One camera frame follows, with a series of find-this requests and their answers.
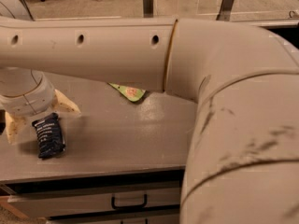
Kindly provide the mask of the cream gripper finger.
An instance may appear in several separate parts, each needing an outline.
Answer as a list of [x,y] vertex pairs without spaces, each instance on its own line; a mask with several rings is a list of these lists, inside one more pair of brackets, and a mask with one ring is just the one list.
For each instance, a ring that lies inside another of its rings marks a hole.
[[54,90],[54,97],[50,105],[54,111],[80,114],[78,106],[59,90]]
[[11,145],[16,143],[18,134],[23,130],[27,123],[26,117],[13,116],[5,113],[7,140]]

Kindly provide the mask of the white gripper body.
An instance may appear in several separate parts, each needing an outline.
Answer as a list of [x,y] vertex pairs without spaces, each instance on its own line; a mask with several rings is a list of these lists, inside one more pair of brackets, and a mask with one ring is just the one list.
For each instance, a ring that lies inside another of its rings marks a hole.
[[0,68],[0,103],[12,116],[30,117],[47,110],[54,88],[43,72]]

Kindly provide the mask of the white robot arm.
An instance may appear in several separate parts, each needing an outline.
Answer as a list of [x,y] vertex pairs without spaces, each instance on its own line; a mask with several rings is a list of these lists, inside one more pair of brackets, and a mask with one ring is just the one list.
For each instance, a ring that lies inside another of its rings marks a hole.
[[263,28],[30,19],[1,0],[3,172],[54,224],[299,224],[299,54]]

